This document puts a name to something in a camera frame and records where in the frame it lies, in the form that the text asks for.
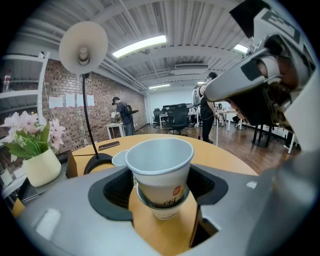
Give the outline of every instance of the wooden floor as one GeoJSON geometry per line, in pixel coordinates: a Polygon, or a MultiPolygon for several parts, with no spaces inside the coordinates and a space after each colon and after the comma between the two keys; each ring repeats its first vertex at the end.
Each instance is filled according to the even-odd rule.
{"type": "MultiPolygon", "coordinates": [[[[200,128],[186,129],[189,137],[198,138],[200,128]]],[[[283,161],[299,154],[300,150],[293,148],[291,154],[284,148],[285,141],[271,136],[268,148],[261,148],[253,145],[251,140],[254,137],[255,130],[249,127],[242,127],[242,130],[236,129],[234,123],[230,124],[230,131],[227,125],[218,128],[218,147],[232,153],[248,164],[258,175],[263,170],[276,167],[283,161]]],[[[165,134],[166,129],[162,127],[154,128],[152,125],[146,125],[139,129],[136,134],[165,134]]],[[[212,127],[209,134],[210,140],[216,142],[216,128],[212,127]]]]}

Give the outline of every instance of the paper sheet on wall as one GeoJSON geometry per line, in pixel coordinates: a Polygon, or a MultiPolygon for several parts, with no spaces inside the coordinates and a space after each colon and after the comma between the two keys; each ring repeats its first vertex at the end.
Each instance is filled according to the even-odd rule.
{"type": "Polygon", "coordinates": [[[86,95],[86,103],[88,106],[94,106],[95,105],[95,98],[93,95],[87,94],[86,95]]]}
{"type": "Polygon", "coordinates": [[[75,95],[73,93],[67,93],[65,95],[65,107],[74,108],[76,106],[75,95]]]}
{"type": "Polygon", "coordinates": [[[61,97],[49,97],[49,108],[55,109],[55,108],[62,108],[64,106],[64,102],[61,97]]]}
{"type": "Polygon", "coordinates": [[[77,94],[76,95],[76,105],[78,107],[83,107],[84,106],[84,98],[83,98],[82,94],[77,94]]]}

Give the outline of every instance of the white flower pot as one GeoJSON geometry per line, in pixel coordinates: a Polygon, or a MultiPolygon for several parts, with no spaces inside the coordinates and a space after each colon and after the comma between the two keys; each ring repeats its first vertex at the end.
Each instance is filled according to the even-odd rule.
{"type": "Polygon", "coordinates": [[[30,184],[34,187],[53,181],[61,172],[61,163],[51,148],[29,160],[24,160],[23,167],[30,184]]]}

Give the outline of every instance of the lamp base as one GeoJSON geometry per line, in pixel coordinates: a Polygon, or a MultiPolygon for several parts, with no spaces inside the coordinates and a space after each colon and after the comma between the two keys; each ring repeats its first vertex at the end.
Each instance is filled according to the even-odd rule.
{"type": "Polygon", "coordinates": [[[111,164],[112,156],[104,153],[95,154],[84,168],[84,175],[89,174],[94,168],[102,164],[111,164]]]}

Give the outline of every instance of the potted plant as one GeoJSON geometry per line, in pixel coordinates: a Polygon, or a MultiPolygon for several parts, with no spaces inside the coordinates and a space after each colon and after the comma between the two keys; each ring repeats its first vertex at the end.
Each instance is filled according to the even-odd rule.
{"type": "Polygon", "coordinates": [[[4,120],[1,127],[9,127],[8,136],[1,142],[9,148],[11,162],[23,158],[23,167],[29,182],[40,187],[53,181],[61,172],[61,163],[55,151],[63,144],[61,139],[65,128],[59,120],[39,124],[38,115],[29,115],[24,111],[21,115],[15,112],[4,120]]]}

